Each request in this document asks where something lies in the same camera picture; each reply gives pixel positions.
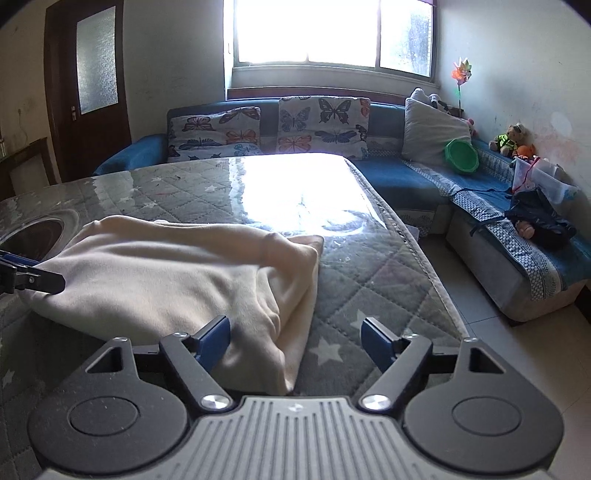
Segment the cream sweatshirt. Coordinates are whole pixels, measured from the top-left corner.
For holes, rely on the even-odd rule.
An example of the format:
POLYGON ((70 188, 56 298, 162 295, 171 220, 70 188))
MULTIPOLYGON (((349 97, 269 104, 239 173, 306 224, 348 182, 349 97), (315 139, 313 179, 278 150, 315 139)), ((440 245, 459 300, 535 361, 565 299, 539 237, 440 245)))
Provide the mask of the cream sweatshirt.
POLYGON ((61 293, 21 299, 58 324, 134 345, 225 316, 231 342, 213 378, 229 390, 286 395, 311 331, 322 250, 317 235, 114 215, 88 223, 42 263, 64 277, 61 293))

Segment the dark blue clothes pile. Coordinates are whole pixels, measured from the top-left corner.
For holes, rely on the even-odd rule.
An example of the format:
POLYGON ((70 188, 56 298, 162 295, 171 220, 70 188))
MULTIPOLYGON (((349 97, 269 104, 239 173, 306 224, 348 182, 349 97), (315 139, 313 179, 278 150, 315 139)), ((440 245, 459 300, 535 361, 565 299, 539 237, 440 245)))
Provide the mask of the dark blue clothes pile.
POLYGON ((515 193, 505 216, 522 238, 551 251, 565 248, 577 233, 539 188, 515 193))

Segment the dark wooden side counter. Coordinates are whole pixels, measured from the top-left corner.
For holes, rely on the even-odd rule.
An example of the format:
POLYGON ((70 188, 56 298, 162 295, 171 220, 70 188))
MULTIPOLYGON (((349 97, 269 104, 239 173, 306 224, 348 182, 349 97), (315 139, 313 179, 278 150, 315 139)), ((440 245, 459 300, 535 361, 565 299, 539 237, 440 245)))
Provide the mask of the dark wooden side counter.
POLYGON ((2 158, 0 167, 0 200, 57 184, 46 137, 2 158))

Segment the blue sofa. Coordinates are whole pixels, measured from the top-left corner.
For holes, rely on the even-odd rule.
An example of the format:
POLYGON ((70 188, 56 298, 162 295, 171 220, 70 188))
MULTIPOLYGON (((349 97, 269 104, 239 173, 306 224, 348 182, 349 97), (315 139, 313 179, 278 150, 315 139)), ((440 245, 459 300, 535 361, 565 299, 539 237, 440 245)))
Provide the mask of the blue sofa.
MULTIPOLYGON (((168 130, 177 117, 223 116, 226 111, 250 107, 260 110, 262 137, 259 150, 274 153, 276 123, 279 121, 277 98, 240 99, 171 109, 166 117, 168 130)), ((549 299, 531 300, 529 280, 522 266, 508 256, 493 234, 483 227, 471 237, 469 231, 474 227, 475 220, 444 198, 433 182, 403 162, 400 156, 403 107, 372 103, 370 108, 370 138, 374 142, 372 145, 377 146, 370 146, 368 159, 354 164, 403 221, 418 227, 421 237, 445 236, 450 248, 465 263, 497 308, 512 322, 525 323, 571 303, 590 322, 590 288, 583 285, 585 282, 573 284, 549 299)), ((480 146, 482 142, 477 144, 482 173, 477 171, 476 180, 483 180, 485 185, 500 189, 506 181, 489 172, 494 170, 493 163, 500 165, 502 160, 496 154, 485 155, 485 147, 480 146)), ((164 134, 148 135, 104 161, 94 175, 163 164, 168 160, 169 153, 172 153, 172 147, 168 147, 168 137, 164 134)))

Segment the dark wooden door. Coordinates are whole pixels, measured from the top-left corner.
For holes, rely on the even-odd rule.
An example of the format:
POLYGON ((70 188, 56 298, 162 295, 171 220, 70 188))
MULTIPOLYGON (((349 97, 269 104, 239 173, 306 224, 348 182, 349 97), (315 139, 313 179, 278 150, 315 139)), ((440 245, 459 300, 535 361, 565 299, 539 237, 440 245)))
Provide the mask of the dark wooden door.
POLYGON ((123 3, 58 1, 44 29, 44 81, 63 182, 89 177, 131 144, 123 75, 123 3))

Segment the clear plastic storage box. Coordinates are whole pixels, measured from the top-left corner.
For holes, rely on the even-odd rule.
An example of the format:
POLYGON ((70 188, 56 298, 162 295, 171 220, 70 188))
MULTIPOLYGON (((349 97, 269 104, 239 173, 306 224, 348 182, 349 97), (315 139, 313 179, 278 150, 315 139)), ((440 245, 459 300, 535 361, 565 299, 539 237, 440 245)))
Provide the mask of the clear plastic storage box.
POLYGON ((517 157, 514 159, 512 192, 539 188, 553 207, 567 211, 578 195, 579 188, 561 181, 557 177, 559 173, 558 166, 546 159, 536 157, 533 162, 527 162, 517 157))

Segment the left butterfly cushion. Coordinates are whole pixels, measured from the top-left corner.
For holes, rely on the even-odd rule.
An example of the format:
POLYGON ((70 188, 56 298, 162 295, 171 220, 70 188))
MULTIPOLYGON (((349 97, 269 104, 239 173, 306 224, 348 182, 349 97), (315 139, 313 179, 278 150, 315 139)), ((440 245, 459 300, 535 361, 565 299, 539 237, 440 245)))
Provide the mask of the left butterfly cushion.
POLYGON ((168 126, 169 163, 260 155, 260 109, 233 108, 173 117, 168 126))

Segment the butterfly cushion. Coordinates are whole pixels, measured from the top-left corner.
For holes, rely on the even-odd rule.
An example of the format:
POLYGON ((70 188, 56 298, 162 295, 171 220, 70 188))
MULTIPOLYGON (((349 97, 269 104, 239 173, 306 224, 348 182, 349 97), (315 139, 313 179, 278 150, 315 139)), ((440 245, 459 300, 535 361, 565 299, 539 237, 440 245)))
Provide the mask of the butterfly cushion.
POLYGON ((349 160, 369 156, 370 100, 363 97, 280 98, 279 153, 329 153, 349 160))
POLYGON ((169 163, 260 155, 260 109, 233 108, 173 117, 168 126, 169 163))

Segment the grey plain pillow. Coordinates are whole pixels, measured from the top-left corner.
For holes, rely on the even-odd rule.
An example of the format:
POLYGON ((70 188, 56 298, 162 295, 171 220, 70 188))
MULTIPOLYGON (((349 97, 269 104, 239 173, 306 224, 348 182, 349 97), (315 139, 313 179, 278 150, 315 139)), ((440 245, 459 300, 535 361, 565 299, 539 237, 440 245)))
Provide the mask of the grey plain pillow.
POLYGON ((416 88, 405 103, 402 156, 426 165, 442 165, 445 148, 452 140, 471 141, 468 124, 434 108, 431 98, 416 88))

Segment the teddy bear toy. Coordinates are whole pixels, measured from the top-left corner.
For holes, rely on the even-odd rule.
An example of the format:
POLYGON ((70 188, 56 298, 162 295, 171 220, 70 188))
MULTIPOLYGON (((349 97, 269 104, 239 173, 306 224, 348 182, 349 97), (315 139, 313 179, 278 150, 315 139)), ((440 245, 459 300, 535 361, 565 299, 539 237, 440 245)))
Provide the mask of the teddy bear toy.
POLYGON ((510 125, 505 133, 497 135, 489 142, 489 149, 504 157, 512 158, 520 146, 527 143, 528 129, 521 123, 510 125))

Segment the right butterfly cushion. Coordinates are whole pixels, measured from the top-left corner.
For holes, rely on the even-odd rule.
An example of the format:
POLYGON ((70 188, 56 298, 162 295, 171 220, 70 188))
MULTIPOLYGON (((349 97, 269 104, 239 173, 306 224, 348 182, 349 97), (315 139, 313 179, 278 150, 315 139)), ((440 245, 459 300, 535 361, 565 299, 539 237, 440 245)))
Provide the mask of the right butterfly cushion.
POLYGON ((363 97, 280 98, 279 153, 329 153, 349 160, 369 156, 370 100, 363 97))

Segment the colourful pinwheel toy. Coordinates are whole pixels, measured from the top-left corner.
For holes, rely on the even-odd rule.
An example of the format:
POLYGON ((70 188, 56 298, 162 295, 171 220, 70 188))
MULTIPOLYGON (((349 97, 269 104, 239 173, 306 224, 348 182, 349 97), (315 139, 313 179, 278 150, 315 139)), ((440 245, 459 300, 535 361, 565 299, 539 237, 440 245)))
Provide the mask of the colourful pinwheel toy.
POLYGON ((457 84, 458 109, 462 110, 462 87, 472 77, 472 64, 467 58, 460 58, 454 63, 454 68, 451 75, 457 84))

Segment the window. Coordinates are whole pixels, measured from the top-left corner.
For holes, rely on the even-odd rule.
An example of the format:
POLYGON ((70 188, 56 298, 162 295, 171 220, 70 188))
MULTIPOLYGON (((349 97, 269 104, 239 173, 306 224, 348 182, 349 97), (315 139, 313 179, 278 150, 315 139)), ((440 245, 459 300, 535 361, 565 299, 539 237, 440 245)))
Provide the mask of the window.
POLYGON ((431 80, 435 1, 226 1, 235 67, 339 67, 431 80))

